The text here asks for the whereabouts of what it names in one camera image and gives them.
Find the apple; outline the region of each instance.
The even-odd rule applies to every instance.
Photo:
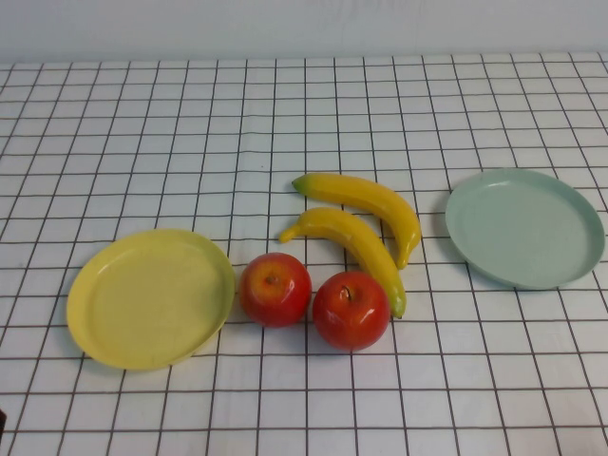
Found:
[[[306,312],[313,285],[306,268],[291,255],[258,256],[247,265],[238,293],[243,311],[263,326],[293,325]]]
[[[377,341],[390,320],[389,299],[371,275],[339,273],[316,293],[313,322],[319,334],[340,350],[357,351]]]

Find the grid tablecloth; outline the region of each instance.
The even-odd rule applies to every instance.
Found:
[[[0,455],[608,454],[608,263],[515,291],[471,271],[444,222],[455,185],[513,166],[576,187],[608,222],[606,61],[0,66]],[[317,204],[290,185],[309,171],[379,181],[419,215],[407,312],[375,345],[339,353],[310,318],[262,330],[238,305],[168,369],[113,370],[72,342],[79,268],[141,230],[202,233],[237,272],[290,253],[315,289],[354,267],[327,241],[276,241]]]

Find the white wall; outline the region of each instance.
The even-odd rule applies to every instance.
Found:
[[[606,0],[2,0],[0,62],[604,50]]]

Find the toy fruit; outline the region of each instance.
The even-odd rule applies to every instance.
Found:
[[[356,351],[369,347],[382,336],[389,319],[387,294],[365,273],[336,274],[314,298],[314,325],[337,349]]]
[[[339,209],[316,207],[300,215],[295,225],[281,233],[279,240],[287,242],[296,236],[327,238],[341,244],[380,283],[389,297],[393,316],[401,318],[406,309],[406,292],[399,271],[365,221]]]
[[[399,247],[397,267],[403,269],[408,265],[409,254],[420,242],[420,222],[397,193],[371,180],[329,173],[305,174],[292,185],[306,197],[359,207],[384,220]]]
[[[291,255],[258,256],[240,279],[240,304],[263,326],[282,327],[299,320],[311,300],[312,282],[306,268]]]

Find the banana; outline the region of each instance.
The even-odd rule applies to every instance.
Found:
[[[305,174],[292,185],[306,197],[358,207],[384,220],[397,241],[397,267],[403,269],[408,265],[409,254],[420,242],[420,222],[409,204],[395,192],[371,180],[329,173]]]
[[[406,291],[389,252],[369,225],[360,218],[330,207],[317,207],[301,214],[278,240],[297,236],[327,238],[341,244],[375,278],[389,297],[390,312],[401,318],[406,309]]]

